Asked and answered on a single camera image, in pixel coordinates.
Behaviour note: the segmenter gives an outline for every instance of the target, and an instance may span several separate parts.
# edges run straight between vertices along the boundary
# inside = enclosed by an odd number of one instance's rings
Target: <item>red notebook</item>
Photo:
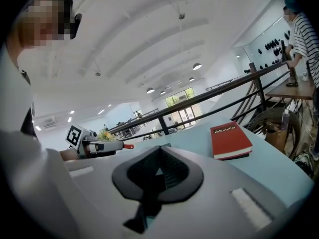
[[[212,127],[210,132],[215,159],[249,156],[253,145],[236,122]]]

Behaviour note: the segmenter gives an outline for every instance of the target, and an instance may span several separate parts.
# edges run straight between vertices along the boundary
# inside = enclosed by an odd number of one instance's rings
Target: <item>striped shirt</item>
[[[319,38],[304,13],[293,20],[295,34],[295,52],[306,57],[310,73],[316,87],[319,87]]]

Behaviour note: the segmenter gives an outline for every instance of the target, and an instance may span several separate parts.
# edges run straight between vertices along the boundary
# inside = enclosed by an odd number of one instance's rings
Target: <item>wooden table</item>
[[[274,87],[271,91],[265,94],[266,97],[277,98],[292,98],[301,100],[312,100],[315,85],[312,81],[303,81],[298,79],[298,87],[287,87],[286,84],[293,82],[292,78],[286,79],[284,82]]]

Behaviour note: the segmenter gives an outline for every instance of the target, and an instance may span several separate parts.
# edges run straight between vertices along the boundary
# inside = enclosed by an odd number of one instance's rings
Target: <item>man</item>
[[[19,130],[36,139],[30,81],[17,59],[23,50],[62,39],[66,33],[73,39],[80,19],[72,15],[72,6],[73,0],[33,0],[13,24],[0,53],[0,130]],[[61,155],[64,160],[78,158],[74,149]]]
[[[293,26],[293,23],[288,20],[287,6],[285,6],[283,10],[284,10],[284,19],[288,23],[290,29],[292,30],[290,31],[290,39],[289,39],[288,46],[286,48],[286,53],[290,54],[290,51],[294,48],[294,44],[295,44],[294,26]]]
[[[288,61],[287,64],[289,67],[296,67],[302,57],[307,59],[316,86],[314,105],[319,110],[319,38],[296,1],[285,0],[285,4],[287,6],[285,15],[293,23],[296,53],[294,61]],[[317,133],[316,144],[309,148],[309,153],[314,161],[319,160],[319,133]]]

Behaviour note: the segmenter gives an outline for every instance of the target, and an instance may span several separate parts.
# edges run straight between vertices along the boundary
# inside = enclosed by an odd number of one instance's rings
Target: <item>light blue table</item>
[[[170,143],[175,148],[213,157],[210,128],[228,122],[230,120],[226,118],[219,118],[218,120],[214,118],[214,121],[208,121],[188,130],[135,143],[135,150]],[[313,181],[306,173],[266,141],[245,128],[243,130],[253,144],[251,155],[226,162],[239,168],[270,189],[287,207],[306,197],[313,187]]]

